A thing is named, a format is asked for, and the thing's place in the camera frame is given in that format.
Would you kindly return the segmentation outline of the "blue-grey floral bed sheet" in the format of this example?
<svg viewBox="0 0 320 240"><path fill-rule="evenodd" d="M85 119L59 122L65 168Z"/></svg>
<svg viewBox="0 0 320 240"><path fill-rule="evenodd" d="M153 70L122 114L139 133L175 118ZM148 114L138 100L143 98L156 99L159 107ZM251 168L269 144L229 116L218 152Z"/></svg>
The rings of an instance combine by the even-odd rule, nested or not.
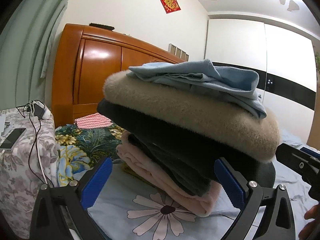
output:
<svg viewBox="0 0 320 240"><path fill-rule="evenodd" d="M213 144L196 145L191 160L213 168ZM110 239L220 239L239 214L220 184L213 189L213 206L200 217L173 200L167 193L127 173L125 162L113 163L113 171L89 215ZM296 234L307 224L303 215L314 206L308 196L310 186L284 165L276 165L276 183L289 187L290 203L297 226Z"/></svg>

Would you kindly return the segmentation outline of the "light blue sweatshirt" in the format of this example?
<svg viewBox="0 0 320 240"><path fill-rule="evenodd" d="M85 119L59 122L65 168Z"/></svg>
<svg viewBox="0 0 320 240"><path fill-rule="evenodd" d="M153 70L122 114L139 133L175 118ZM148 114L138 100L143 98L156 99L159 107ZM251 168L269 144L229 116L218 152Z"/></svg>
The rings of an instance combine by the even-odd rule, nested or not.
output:
<svg viewBox="0 0 320 240"><path fill-rule="evenodd" d="M145 63L129 67L127 76L234 103L258 119L267 117L256 91L259 75L253 70L215 66L206 59L178 64Z"/></svg>

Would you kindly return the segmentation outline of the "dark floral quilt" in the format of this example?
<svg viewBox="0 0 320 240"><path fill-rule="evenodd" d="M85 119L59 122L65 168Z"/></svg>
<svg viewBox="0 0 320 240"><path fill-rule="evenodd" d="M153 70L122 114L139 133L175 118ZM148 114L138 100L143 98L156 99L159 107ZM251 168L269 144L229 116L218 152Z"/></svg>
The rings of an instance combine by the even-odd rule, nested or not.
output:
<svg viewBox="0 0 320 240"><path fill-rule="evenodd" d="M124 129L116 124L103 128L81 129L76 125L55 130L59 146L57 182L59 186L78 179L80 173L92 169L102 157L118 159L116 147L121 144Z"/></svg>

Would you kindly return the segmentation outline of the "black item on headboard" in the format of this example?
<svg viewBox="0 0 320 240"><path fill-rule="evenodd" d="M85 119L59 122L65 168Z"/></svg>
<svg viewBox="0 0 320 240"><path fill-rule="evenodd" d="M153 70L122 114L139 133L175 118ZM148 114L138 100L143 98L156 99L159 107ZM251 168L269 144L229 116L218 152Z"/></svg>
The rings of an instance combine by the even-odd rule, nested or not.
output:
<svg viewBox="0 0 320 240"><path fill-rule="evenodd" d="M89 26L90 26L90 27L100 28L100 29L106 29L106 30L110 30L110 31L113 31L113 30L114 30L114 27L113 27L113 26L103 25L103 24L98 24L98 23L90 23Z"/></svg>

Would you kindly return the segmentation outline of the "white wardrobe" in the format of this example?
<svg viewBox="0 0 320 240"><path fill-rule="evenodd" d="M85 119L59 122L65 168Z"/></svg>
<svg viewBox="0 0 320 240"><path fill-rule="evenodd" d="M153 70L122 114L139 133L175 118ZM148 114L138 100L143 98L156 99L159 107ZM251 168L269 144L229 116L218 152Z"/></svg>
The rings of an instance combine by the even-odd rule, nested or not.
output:
<svg viewBox="0 0 320 240"><path fill-rule="evenodd" d="M308 141L317 90L310 39L263 22L214 19L208 21L206 58L256 71L264 106L282 128Z"/></svg>

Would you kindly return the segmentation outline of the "red wall decoration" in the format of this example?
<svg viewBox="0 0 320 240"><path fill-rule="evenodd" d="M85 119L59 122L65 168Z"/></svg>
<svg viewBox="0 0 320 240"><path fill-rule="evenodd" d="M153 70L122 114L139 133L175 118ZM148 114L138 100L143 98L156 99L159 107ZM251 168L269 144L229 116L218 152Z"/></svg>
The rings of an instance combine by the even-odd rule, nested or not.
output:
<svg viewBox="0 0 320 240"><path fill-rule="evenodd" d="M167 14L179 11L181 8L177 0L160 0Z"/></svg>

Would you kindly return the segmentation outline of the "yellow-green garment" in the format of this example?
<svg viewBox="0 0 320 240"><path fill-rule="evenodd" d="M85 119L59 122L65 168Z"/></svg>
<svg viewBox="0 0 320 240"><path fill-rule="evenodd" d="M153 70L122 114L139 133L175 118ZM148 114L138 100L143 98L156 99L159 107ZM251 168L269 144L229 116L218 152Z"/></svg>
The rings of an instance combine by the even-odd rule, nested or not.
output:
<svg viewBox="0 0 320 240"><path fill-rule="evenodd" d="M122 164L121 164L121 169L122 169L125 173L127 173L127 174L129 174L129 175L131 175L131 176L133 176L133 177L135 177L135 178L137 178L137 179L139 179L140 181L142 181L142 182L144 182L144 183L146 183L146 184L149 184L149 182L148 182L147 180L145 180L143 177L141 177L141 176L138 175L135 171L133 171L133 170L127 165L127 163L122 163Z"/></svg>

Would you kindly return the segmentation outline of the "orange wooden headboard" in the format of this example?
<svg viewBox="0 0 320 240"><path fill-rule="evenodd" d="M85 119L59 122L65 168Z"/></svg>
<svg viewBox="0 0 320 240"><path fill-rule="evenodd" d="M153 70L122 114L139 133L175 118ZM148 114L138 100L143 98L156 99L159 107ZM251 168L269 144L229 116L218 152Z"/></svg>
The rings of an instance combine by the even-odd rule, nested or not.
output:
<svg viewBox="0 0 320 240"><path fill-rule="evenodd" d="M56 126L93 114L113 73L150 62L183 60L147 42L88 25L66 24L56 52L52 114Z"/></svg>

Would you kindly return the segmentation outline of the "pink zigzag knitted cloth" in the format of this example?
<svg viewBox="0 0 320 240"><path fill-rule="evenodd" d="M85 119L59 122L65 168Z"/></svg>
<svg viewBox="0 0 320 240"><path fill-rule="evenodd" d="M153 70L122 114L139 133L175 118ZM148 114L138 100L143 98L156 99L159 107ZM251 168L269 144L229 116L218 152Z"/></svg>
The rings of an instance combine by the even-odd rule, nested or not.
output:
<svg viewBox="0 0 320 240"><path fill-rule="evenodd" d="M75 119L75 124L80 129L94 129L109 127L112 121L99 113L94 113Z"/></svg>

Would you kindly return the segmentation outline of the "pink garment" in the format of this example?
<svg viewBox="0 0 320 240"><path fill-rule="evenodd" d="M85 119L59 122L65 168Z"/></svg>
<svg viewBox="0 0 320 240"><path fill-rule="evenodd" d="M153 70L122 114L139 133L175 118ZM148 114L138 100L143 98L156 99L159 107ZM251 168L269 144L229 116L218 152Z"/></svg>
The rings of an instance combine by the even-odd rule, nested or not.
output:
<svg viewBox="0 0 320 240"><path fill-rule="evenodd" d="M175 202L200 217L209 216L215 206L221 191L221 185L215 181L210 182L210 188L203 196L190 195L178 186L158 164L147 157L142 150L129 142L130 132L124 131L121 144L116 147L118 156L125 163L151 184L163 190Z"/></svg>

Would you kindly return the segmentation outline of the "black power adapter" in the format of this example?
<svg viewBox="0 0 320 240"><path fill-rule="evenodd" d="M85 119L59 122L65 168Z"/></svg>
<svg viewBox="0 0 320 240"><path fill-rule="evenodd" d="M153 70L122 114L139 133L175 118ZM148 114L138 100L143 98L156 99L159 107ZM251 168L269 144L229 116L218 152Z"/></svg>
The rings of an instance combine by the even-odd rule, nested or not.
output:
<svg viewBox="0 0 320 240"><path fill-rule="evenodd" d="M33 102L31 106L33 107L33 115L35 115L39 119L43 119L43 116L46 111L46 107L44 106L44 104Z"/></svg>

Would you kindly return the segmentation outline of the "black garment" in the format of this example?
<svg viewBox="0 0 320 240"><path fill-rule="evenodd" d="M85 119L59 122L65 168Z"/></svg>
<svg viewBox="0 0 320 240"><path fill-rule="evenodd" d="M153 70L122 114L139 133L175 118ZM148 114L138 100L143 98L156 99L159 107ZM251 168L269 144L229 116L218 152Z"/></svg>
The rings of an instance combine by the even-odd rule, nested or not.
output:
<svg viewBox="0 0 320 240"><path fill-rule="evenodd" d="M272 163L262 163L231 146L105 99L99 102L97 111L127 130L129 143L192 196L204 195L210 181L217 180L214 163L221 157L247 181L254 180L262 187L274 185Z"/></svg>

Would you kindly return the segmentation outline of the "smartphone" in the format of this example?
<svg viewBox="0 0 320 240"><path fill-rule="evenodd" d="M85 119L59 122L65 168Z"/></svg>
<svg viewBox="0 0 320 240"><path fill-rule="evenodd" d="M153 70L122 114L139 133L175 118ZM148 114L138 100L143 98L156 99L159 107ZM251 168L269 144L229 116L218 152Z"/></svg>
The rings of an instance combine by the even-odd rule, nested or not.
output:
<svg viewBox="0 0 320 240"><path fill-rule="evenodd" d="M1 151L5 150L11 152L15 145L18 143L22 135L24 135L26 128L15 128L1 143Z"/></svg>

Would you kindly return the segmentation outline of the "beige fluffy sweater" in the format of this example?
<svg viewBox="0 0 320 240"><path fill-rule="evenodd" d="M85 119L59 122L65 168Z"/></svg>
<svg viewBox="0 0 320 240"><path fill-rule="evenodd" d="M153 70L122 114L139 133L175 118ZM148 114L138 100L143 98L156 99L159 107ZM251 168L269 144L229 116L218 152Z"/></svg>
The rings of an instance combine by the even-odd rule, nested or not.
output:
<svg viewBox="0 0 320 240"><path fill-rule="evenodd" d="M271 111L258 119L234 103L197 95L174 87L129 77L121 71L104 83L105 99L205 135L244 152L270 161L280 143L280 131Z"/></svg>

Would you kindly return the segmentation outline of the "grey floral cloth nightstand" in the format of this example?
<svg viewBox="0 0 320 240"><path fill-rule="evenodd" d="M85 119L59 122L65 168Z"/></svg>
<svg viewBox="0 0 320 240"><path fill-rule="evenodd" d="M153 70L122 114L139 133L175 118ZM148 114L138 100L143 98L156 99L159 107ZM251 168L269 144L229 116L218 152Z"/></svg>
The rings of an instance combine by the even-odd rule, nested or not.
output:
<svg viewBox="0 0 320 240"><path fill-rule="evenodd" d="M1 111L11 129L26 128L12 152L1 152L1 212L13 232L20 238L29 238L32 211L43 176L37 156L48 182L57 186L56 168L58 150L53 116L31 123L15 108Z"/></svg>

